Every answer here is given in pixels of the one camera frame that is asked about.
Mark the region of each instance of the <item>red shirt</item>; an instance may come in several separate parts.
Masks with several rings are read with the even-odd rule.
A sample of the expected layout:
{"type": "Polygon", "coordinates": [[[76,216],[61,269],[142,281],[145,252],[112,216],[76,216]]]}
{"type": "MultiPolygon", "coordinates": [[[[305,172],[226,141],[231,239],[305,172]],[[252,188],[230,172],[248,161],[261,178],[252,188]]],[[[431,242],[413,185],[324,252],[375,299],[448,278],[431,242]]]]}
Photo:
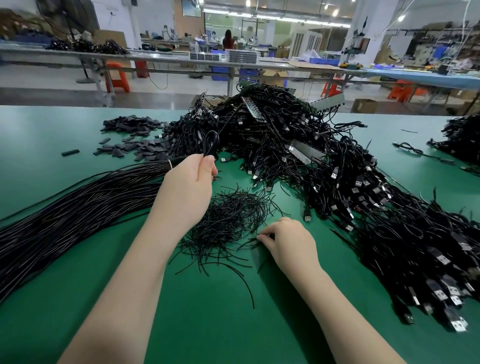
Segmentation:
{"type": "Polygon", "coordinates": [[[233,49],[233,43],[235,43],[235,40],[233,40],[233,38],[223,38],[222,44],[224,49],[233,49]]]}

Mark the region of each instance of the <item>hand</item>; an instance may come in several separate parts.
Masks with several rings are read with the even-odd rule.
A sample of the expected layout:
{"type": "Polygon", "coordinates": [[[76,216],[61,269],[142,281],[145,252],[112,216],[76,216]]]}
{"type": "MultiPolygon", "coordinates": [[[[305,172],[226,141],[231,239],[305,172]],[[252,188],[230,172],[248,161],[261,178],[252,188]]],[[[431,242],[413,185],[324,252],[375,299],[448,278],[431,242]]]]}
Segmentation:
{"type": "Polygon", "coordinates": [[[294,286],[322,270],[315,240],[299,221],[281,218],[263,229],[257,239],[272,253],[276,264],[294,286]]]}
{"type": "Polygon", "coordinates": [[[185,158],[165,175],[148,220],[166,221],[180,239],[205,214],[212,198],[212,176],[217,173],[213,156],[185,158]]]}

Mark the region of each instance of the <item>forearm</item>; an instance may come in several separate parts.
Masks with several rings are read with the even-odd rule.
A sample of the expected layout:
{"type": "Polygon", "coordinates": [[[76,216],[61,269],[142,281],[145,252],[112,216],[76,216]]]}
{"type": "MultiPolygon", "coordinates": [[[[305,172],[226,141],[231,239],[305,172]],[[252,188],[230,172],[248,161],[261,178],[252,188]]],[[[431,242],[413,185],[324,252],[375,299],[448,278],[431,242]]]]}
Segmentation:
{"type": "Polygon", "coordinates": [[[59,363],[143,363],[171,254],[166,247],[181,238],[154,221],[144,224],[59,363]]]}
{"type": "Polygon", "coordinates": [[[318,267],[292,281],[317,318],[337,364],[405,363],[318,267]]]}

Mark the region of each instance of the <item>person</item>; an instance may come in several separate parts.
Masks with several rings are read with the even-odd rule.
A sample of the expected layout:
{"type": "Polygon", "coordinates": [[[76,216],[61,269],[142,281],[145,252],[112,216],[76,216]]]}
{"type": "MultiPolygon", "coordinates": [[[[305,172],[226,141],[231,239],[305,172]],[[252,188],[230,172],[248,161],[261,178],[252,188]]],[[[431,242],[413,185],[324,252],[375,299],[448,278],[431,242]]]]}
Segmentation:
{"type": "MultiPolygon", "coordinates": [[[[213,156],[198,154],[166,174],[144,225],[59,364],[144,362],[167,261],[207,210],[216,174],[213,156]]],[[[281,218],[257,239],[310,307],[338,364],[405,363],[322,270],[315,240],[300,222],[281,218]]]]}
{"type": "Polygon", "coordinates": [[[232,38],[232,32],[230,32],[230,29],[227,29],[222,41],[223,49],[233,49],[233,43],[235,43],[235,41],[232,38]]]}

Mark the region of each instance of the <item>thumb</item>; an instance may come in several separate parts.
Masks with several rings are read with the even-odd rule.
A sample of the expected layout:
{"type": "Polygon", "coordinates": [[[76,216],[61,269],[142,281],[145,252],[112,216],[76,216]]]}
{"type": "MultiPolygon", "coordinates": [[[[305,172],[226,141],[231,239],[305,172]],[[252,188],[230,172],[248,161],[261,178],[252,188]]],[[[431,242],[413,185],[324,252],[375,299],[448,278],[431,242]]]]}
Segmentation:
{"type": "Polygon", "coordinates": [[[257,236],[257,240],[262,242],[268,250],[272,251],[272,249],[275,247],[275,240],[273,240],[271,237],[260,234],[257,236]]]}
{"type": "Polygon", "coordinates": [[[199,182],[209,182],[212,183],[212,170],[215,166],[215,157],[206,156],[200,162],[198,166],[198,179],[199,182]]]}

